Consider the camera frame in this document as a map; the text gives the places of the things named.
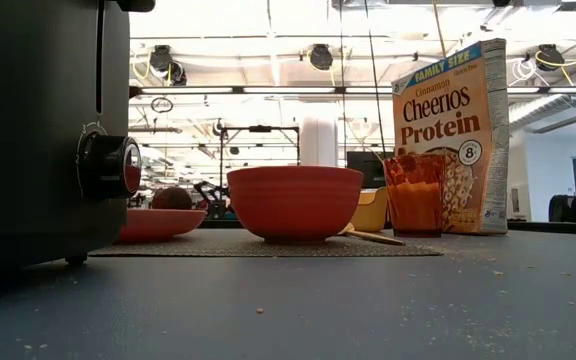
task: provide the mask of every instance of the orange bowl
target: orange bowl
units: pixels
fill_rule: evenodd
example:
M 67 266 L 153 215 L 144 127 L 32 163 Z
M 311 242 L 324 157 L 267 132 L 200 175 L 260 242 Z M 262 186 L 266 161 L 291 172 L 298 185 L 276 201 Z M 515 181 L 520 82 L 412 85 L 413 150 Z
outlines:
M 128 209 L 116 243 L 166 241 L 194 230 L 205 217 L 203 210 Z
M 319 243 L 357 208 L 363 174 L 322 166 L 276 166 L 228 173 L 237 218 L 269 243 Z

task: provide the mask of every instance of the red plate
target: red plate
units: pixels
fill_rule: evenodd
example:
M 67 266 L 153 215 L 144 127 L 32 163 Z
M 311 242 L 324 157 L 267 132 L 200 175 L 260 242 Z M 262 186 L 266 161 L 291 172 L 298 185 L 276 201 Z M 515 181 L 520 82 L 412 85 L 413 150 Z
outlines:
M 128 209 L 128 221 L 116 243 L 170 240 L 194 230 L 205 217 L 203 210 Z

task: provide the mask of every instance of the cereal box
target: cereal box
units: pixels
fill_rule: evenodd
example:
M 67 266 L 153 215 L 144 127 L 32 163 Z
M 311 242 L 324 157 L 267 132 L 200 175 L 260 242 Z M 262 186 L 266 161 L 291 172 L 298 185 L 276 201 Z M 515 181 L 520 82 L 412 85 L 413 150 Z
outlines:
M 507 232 L 505 49 L 478 42 L 392 83 L 396 154 L 445 155 L 444 232 Z

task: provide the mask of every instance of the woven placemat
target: woven placemat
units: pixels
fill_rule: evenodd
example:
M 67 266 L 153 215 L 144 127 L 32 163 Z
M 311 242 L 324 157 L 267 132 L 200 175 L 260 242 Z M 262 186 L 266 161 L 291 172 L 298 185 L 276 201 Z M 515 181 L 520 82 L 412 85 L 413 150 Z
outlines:
M 246 230 L 195 230 L 172 241 L 113 245 L 91 256 L 433 256 L 441 253 L 420 246 L 384 245 L 351 237 L 332 237 L 321 245 L 268 245 Z

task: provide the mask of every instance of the table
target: table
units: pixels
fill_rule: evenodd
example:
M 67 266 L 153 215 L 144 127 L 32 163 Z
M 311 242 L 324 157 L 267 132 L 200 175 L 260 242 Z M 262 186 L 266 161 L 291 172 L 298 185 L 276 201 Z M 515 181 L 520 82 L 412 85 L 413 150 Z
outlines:
M 446 255 L 35 266 L 0 284 L 0 359 L 576 359 L 576 235 L 413 242 Z

